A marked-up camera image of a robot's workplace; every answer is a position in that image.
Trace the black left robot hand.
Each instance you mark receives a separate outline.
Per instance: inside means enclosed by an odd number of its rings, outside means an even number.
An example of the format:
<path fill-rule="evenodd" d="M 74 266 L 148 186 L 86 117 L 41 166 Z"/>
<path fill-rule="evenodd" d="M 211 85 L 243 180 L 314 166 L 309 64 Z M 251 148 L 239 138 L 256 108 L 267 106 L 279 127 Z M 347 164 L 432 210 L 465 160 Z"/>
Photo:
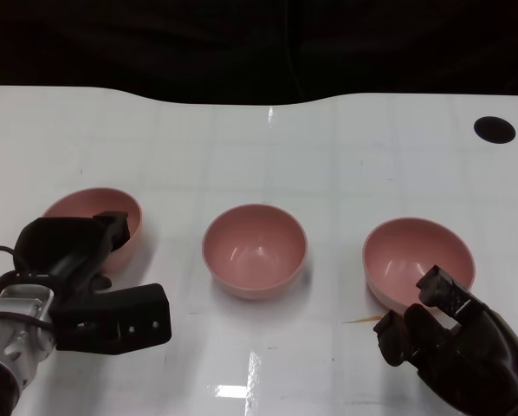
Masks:
<path fill-rule="evenodd" d="M 16 270 L 50 279 L 64 299 L 87 290 L 110 254 L 130 238 L 125 211 L 104 211 L 91 218 L 45 217 L 26 225 L 14 247 Z"/>

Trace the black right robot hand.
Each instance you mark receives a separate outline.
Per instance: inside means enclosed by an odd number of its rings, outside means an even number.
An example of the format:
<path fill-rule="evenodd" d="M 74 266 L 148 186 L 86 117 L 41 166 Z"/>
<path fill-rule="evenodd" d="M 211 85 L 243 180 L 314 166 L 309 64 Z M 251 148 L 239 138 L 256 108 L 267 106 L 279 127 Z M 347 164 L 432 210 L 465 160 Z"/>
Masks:
<path fill-rule="evenodd" d="M 385 361 L 418 377 L 465 415 L 518 415 L 518 337 L 485 303 L 433 266 L 419 301 L 373 328 Z"/>

